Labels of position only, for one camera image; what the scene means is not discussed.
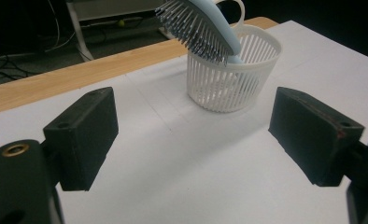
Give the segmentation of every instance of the hairbrush handle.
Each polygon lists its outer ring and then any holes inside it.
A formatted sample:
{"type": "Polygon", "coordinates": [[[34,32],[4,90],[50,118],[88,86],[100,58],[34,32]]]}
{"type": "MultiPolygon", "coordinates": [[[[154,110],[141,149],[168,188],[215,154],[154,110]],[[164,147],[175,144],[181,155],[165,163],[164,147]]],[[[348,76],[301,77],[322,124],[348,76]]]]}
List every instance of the hairbrush handle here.
{"type": "MultiPolygon", "coordinates": [[[[214,0],[214,3],[218,4],[223,1],[227,1],[227,0],[214,0]]],[[[240,19],[235,26],[243,25],[245,21],[245,14],[246,14],[245,5],[243,4],[242,0],[231,0],[231,1],[236,2],[240,6],[240,11],[241,11],[240,19]]]]}

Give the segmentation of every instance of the white mesh basket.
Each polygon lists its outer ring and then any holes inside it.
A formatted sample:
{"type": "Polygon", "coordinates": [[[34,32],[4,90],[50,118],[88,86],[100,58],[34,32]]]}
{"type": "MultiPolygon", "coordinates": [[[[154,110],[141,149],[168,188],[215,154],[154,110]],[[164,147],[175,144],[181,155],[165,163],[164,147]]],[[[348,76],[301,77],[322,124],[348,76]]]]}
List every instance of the white mesh basket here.
{"type": "Polygon", "coordinates": [[[232,29],[241,43],[241,64],[214,64],[188,53],[187,92],[196,104],[216,112],[253,105],[282,50],[277,39],[242,17],[232,29]]]}

